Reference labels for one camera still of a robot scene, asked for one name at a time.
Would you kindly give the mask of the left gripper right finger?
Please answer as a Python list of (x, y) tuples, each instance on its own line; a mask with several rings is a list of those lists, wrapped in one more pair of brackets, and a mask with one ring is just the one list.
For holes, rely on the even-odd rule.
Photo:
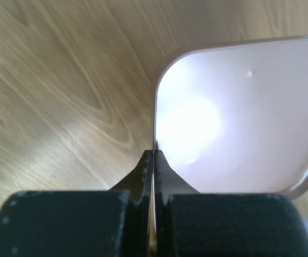
[(279, 194), (201, 194), (153, 154), (158, 256), (308, 256), (308, 232)]

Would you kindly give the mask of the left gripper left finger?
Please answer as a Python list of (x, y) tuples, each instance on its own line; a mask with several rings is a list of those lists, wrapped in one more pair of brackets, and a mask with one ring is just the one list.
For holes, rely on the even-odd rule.
[(0, 208), (0, 256), (148, 256), (153, 154), (107, 191), (18, 191)]

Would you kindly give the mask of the tin lid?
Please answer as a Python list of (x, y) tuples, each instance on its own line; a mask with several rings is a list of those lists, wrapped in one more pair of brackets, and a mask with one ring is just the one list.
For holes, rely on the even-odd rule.
[(182, 51), (156, 84), (154, 152), (197, 192), (308, 191), (308, 36)]

